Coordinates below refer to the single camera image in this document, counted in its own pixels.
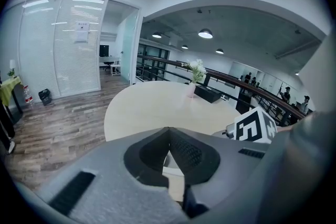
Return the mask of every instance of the paper sign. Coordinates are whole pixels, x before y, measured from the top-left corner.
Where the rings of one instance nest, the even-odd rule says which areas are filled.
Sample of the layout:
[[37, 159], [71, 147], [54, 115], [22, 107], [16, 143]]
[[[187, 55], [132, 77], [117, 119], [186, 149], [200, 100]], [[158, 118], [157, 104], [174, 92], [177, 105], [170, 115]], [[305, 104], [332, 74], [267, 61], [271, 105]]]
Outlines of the paper sign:
[[87, 31], [76, 31], [75, 32], [75, 41], [88, 41], [88, 32]]
[[90, 22], [87, 20], [76, 21], [76, 31], [89, 31]]
[[270, 144], [276, 133], [274, 119], [259, 106], [235, 118], [235, 140]]

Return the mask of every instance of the gray device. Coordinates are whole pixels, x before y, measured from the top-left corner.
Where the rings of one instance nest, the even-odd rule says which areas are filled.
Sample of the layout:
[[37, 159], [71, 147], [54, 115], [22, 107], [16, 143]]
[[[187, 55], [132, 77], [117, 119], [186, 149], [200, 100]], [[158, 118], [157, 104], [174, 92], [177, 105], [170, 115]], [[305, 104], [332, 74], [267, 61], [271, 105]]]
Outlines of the gray device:
[[[271, 144], [170, 127], [146, 131], [96, 147], [36, 195], [18, 188], [49, 223], [279, 223], [328, 170], [335, 116], [308, 116]], [[162, 175], [168, 151], [184, 174], [182, 207]]]

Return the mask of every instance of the potted plant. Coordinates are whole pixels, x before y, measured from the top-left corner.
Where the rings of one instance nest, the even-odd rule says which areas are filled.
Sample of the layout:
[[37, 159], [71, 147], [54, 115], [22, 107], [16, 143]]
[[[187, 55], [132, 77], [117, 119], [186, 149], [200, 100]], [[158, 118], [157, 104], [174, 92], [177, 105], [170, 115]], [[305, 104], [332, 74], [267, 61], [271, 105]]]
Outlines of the potted plant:
[[196, 61], [188, 61], [188, 63], [183, 63], [182, 66], [187, 66], [191, 69], [193, 73], [192, 81], [189, 83], [187, 96], [192, 98], [194, 96], [196, 83], [200, 82], [205, 74], [206, 70], [203, 67], [203, 62], [200, 59], [197, 59]]
[[12, 79], [14, 78], [15, 72], [14, 72], [14, 68], [12, 70], [10, 70], [7, 75]]

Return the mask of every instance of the white table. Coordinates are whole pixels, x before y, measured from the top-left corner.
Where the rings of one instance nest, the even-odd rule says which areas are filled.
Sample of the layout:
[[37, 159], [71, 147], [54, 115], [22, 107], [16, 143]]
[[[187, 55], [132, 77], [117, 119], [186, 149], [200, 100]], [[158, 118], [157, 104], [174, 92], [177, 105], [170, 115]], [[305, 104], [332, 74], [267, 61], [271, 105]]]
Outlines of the white table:
[[[197, 95], [187, 97], [187, 87], [171, 81], [149, 81], [119, 92], [105, 114], [106, 141], [167, 126], [212, 135], [226, 129], [240, 115], [222, 99], [210, 104]], [[169, 179], [171, 197], [182, 201], [184, 177], [172, 174], [166, 167], [162, 174]]]

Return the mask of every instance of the flower vase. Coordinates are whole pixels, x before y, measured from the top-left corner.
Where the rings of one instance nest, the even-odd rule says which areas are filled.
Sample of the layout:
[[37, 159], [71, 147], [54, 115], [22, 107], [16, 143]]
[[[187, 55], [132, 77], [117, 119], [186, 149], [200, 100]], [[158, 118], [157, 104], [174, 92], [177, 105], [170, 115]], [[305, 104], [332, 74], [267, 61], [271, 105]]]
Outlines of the flower vase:
[[193, 82], [190, 82], [187, 88], [187, 96], [189, 98], [192, 98], [194, 96], [195, 89], [196, 89], [196, 84]]

